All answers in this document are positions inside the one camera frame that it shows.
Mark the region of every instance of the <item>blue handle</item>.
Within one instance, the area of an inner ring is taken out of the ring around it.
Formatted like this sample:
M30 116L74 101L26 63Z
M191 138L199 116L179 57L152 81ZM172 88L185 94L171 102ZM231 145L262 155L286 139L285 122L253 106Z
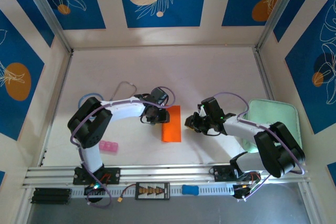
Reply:
M182 186L182 194L183 195L195 195L197 196L200 191L199 191L199 187L198 186L187 186L187 185L183 185Z

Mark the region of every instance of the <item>gray floor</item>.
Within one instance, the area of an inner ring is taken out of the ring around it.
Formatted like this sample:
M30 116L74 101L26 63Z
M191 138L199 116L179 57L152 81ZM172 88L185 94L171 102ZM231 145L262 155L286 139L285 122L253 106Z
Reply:
M67 206L34 205L28 223L310 223L296 184L265 185L247 202L232 196L114 201L109 209L89 207L84 199L74 199Z

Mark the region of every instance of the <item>green towel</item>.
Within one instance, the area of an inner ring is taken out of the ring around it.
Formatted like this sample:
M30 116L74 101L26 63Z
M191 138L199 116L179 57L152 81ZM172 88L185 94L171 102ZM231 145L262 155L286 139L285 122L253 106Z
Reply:
M244 115L244 119L255 123L273 124L283 123L293 135L296 142L302 148L299 115L297 109L287 103L255 99L249 102L250 110ZM247 152L258 152L258 148L250 141L243 140L243 149Z

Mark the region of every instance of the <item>pink block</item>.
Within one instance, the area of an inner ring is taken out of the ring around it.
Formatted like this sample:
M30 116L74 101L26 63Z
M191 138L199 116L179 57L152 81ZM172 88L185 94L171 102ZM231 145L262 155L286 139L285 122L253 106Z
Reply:
M102 151L114 152L118 151L118 143L109 142L109 141L100 141L99 142L99 149Z

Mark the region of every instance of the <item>orange sponge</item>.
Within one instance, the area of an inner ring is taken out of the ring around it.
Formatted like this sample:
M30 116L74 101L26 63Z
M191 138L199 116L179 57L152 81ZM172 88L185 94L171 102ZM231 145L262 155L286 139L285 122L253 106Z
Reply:
M181 142L181 107L172 106L167 109L169 112L169 123L162 124L163 142Z

